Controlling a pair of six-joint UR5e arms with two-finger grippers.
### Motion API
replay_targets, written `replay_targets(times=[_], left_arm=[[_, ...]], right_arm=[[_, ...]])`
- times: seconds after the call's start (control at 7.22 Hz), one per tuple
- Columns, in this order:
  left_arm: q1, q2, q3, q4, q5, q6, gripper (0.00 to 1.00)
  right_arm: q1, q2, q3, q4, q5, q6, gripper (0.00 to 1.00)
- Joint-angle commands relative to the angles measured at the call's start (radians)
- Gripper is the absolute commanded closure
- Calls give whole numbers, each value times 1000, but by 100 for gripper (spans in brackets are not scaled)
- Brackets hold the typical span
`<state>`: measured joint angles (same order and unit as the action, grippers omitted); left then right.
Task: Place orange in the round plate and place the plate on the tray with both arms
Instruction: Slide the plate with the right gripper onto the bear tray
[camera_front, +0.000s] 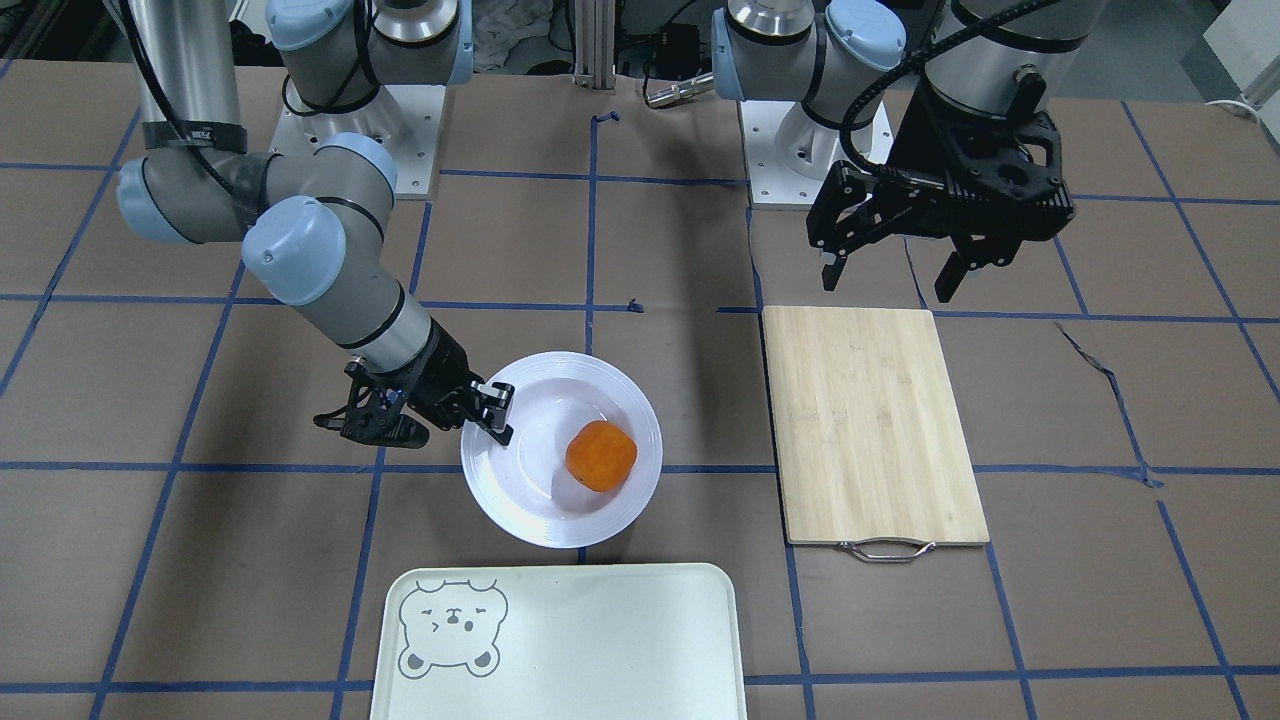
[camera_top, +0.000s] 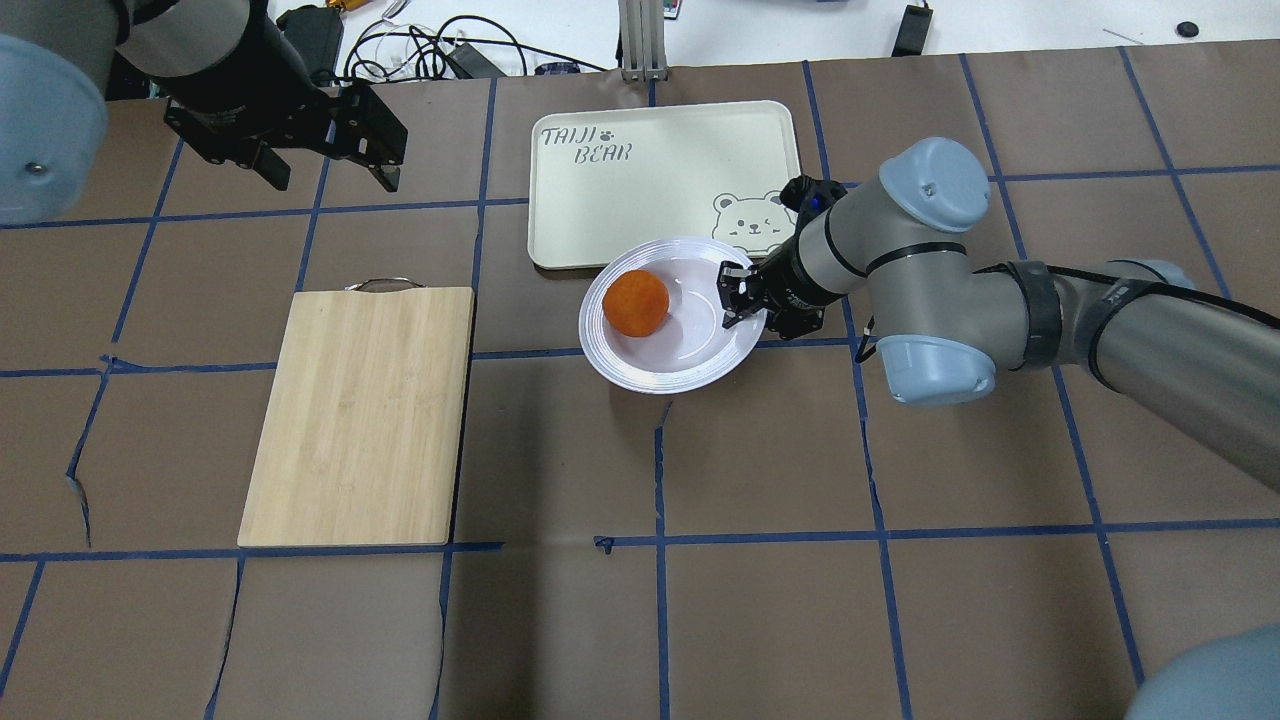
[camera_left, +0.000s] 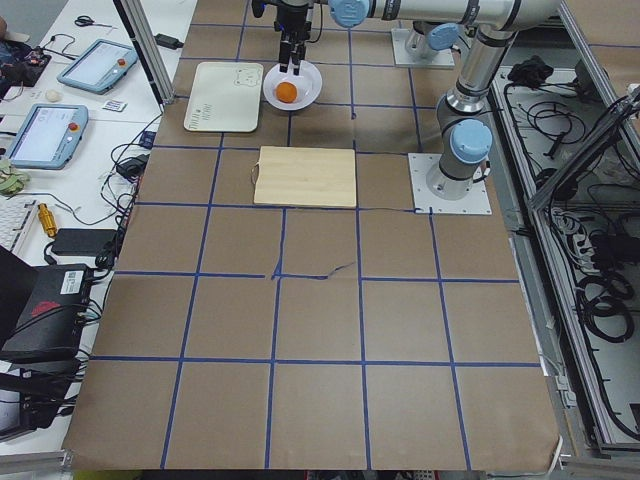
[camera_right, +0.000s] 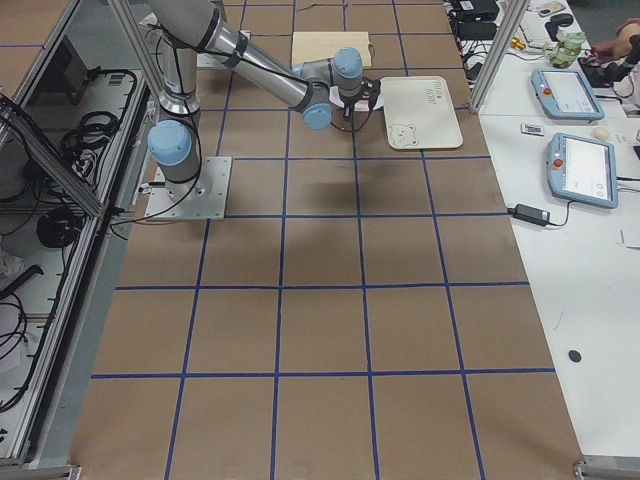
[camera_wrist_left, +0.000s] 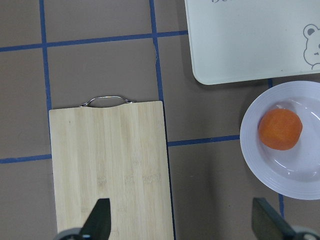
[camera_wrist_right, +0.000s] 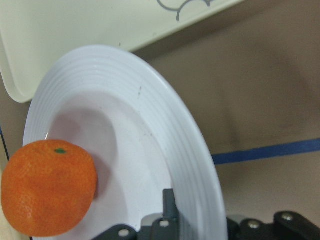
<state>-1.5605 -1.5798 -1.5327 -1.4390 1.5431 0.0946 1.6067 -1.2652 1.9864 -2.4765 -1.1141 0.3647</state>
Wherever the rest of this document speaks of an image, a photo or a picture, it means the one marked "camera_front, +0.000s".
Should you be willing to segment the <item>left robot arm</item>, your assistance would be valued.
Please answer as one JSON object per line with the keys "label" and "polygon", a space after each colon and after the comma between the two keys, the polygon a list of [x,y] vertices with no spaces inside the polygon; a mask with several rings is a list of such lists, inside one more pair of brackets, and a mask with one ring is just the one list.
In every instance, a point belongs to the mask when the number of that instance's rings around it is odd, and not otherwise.
{"label": "left robot arm", "polygon": [[1009,265],[1074,218],[1047,106],[1103,9],[946,1],[910,49],[883,3],[727,1],[710,23],[716,91],[795,102],[835,141],[812,161],[820,187],[806,215],[826,290],[891,234],[948,238],[934,281],[946,304],[969,273]]}

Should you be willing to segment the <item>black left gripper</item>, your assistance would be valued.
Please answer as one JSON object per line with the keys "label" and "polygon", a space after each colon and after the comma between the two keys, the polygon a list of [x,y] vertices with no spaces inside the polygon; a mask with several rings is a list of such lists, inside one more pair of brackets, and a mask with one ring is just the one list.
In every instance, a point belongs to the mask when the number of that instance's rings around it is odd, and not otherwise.
{"label": "black left gripper", "polygon": [[1011,99],[983,117],[923,79],[881,174],[831,167],[806,215],[824,291],[836,291],[852,252],[890,234],[950,237],[955,250],[934,279],[937,301],[950,304],[970,273],[1007,265],[1020,243],[1051,240],[1075,217],[1060,133],[1041,109],[1046,78],[1025,64],[1009,83]]}

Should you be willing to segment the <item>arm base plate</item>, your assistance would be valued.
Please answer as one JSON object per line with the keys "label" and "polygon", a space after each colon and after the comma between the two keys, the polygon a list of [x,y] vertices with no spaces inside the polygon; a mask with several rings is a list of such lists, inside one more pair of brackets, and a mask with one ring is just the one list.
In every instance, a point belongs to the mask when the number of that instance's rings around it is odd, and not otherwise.
{"label": "arm base plate", "polygon": [[838,132],[815,123],[799,102],[744,101],[739,113],[751,205],[809,208],[829,167],[846,158]]}
{"label": "arm base plate", "polygon": [[283,108],[269,147],[282,155],[310,155],[325,138],[356,132],[378,141],[397,168],[399,200],[430,200],[436,187],[436,155],[445,110],[445,87],[393,85],[380,88],[365,108],[352,113],[302,117],[305,105],[288,79]]}

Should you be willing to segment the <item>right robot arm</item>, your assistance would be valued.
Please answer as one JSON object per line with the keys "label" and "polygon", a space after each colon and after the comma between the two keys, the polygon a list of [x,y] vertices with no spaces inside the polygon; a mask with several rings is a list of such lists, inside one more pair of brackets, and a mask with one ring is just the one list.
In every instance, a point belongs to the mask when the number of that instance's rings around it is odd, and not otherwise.
{"label": "right robot arm", "polygon": [[146,154],[119,174],[125,223],[160,243],[238,243],[244,268],[351,354],[351,387],[316,427],[360,445],[425,446],[474,424],[508,445],[515,388],[466,352],[381,264],[406,136],[392,85],[461,85],[467,1],[270,1],[282,101],[314,147],[251,152],[223,1],[116,1],[140,74]]}

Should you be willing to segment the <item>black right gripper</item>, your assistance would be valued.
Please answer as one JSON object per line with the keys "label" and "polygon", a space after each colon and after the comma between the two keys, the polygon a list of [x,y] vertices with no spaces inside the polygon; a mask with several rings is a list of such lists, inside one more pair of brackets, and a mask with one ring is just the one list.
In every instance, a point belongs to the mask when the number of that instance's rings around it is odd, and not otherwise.
{"label": "black right gripper", "polygon": [[346,405],[314,416],[314,424],[360,445],[421,448],[429,429],[404,414],[406,409],[440,430],[470,421],[499,446],[508,447],[515,429],[506,419],[516,388],[506,382],[483,382],[472,373],[466,352],[433,320],[428,342],[410,363],[394,372],[376,373],[364,361],[344,368],[351,378]]}

